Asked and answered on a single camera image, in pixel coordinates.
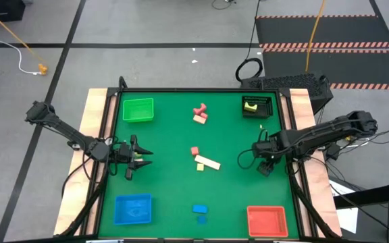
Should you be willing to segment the green plastic bin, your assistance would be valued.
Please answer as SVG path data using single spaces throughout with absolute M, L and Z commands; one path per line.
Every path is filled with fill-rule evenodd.
M 153 98 L 130 99 L 123 102 L 123 120 L 125 122 L 147 122 L 154 118 Z

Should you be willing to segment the black plastic bin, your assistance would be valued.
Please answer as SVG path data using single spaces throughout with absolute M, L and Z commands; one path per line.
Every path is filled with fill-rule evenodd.
M 258 108 L 255 113 L 244 110 L 244 103 L 248 102 L 251 105 L 257 104 Z M 242 97 L 242 115 L 247 118 L 269 118 L 273 115 L 272 100 L 270 97 Z

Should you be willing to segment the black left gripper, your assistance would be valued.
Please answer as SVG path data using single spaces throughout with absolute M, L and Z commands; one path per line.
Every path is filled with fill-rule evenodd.
M 137 146 L 137 136 L 131 135 L 130 137 L 130 143 L 127 142 L 118 142 L 119 148 L 114 153 L 115 155 L 115 165 L 118 165 L 119 163 L 123 163 L 127 165 L 127 168 L 125 170 L 124 177 L 127 180 L 132 180 L 133 173 L 140 169 L 141 167 L 144 167 L 146 165 L 152 164 L 152 161 L 136 161 L 135 160 L 135 152 L 141 155 L 152 155 L 153 152 L 148 151 L 146 149 L 143 149 L 139 146 Z

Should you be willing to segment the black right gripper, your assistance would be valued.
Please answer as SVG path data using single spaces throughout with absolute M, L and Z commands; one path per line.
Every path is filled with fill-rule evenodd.
M 284 155 L 284 147 L 276 134 L 269 136 L 267 133 L 260 133 L 257 140 L 251 146 L 255 159 L 263 158 L 266 161 L 260 162 L 257 171 L 263 176 L 268 176 L 273 171 L 280 157 Z

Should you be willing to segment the red plastic bin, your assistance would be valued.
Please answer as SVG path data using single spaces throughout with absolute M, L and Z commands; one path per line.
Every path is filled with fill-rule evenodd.
M 288 228 L 284 207 L 248 206 L 249 236 L 254 238 L 286 238 Z

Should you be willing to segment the long natural wood plank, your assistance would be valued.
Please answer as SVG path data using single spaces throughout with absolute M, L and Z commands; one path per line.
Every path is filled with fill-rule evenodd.
M 210 167 L 210 168 L 213 168 L 215 170 L 219 170 L 220 167 L 221 167 L 221 164 L 216 162 L 216 161 L 213 161 L 211 159 L 208 159 L 206 157 L 202 157 L 200 155 L 197 155 L 194 160 L 197 162 L 197 163 L 201 163 L 207 167 Z

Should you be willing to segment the black power adapter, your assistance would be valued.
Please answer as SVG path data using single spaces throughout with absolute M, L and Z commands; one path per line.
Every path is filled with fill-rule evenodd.
M 337 145 L 336 143 L 331 144 L 327 149 L 325 153 L 326 160 L 332 159 L 337 160 L 339 153 L 341 151 L 341 147 Z

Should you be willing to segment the black hazard-striped floor mat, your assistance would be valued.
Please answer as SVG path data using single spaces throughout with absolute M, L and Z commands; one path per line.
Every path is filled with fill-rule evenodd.
M 375 15 L 257 16 L 263 49 L 389 49 L 389 31 Z
M 389 90 L 389 49 L 266 49 L 265 74 L 325 75 L 334 89 Z

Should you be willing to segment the blue plastic bin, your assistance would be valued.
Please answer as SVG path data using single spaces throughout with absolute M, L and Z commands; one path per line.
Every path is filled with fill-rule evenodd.
M 134 225 L 152 220 L 151 194 L 128 194 L 115 198 L 114 224 Z

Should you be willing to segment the black cabinet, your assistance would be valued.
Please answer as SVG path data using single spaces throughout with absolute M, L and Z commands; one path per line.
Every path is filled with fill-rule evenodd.
M 0 0 L 0 20 L 2 22 L 20 21 L 25 8 L 23 0 Z

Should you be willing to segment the white paper sheet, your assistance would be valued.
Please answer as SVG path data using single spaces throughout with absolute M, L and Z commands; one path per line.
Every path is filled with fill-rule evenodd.
M 354 190 L 342 186 L 339 183 L 336 183 L 330 180 L 330 187 L 332 190 L 333 196 L 340 196 L 341 194 L 350 194 L 355 192 Z M 355 234 L 357 232 L 357 218 L 359 214 L 358 208 L 349 208 L 349 209 L 336 209 L 340 227 L 348 232 Z

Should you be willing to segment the black beam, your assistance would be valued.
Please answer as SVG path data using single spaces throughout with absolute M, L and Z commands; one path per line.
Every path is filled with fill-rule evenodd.
M 387 203 L 388 201 L 389 185 L 334 196 L 334 204 L 337 209 L 351 208 L 357 205 L 378 205 Z

